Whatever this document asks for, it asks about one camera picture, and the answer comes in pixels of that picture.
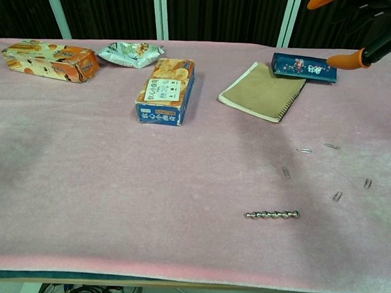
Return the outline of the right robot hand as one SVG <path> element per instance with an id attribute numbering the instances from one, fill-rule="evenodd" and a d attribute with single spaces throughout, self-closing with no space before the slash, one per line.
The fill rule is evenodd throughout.
<path id="1" fill-rule="evenodd" d="M 327 64 L 339 69 L 356 70 L 369 68 L 381 58 L 391 53 L 391 0 L 348 0 L 332 18 L 333 23 L 346 19 L 347 33 L 352 34 L 368 23 L 381 18 L 389 18 L 390 26 L 373 42 L 357 52 L 347 55 L 334 55 L 327 59 Z"/>

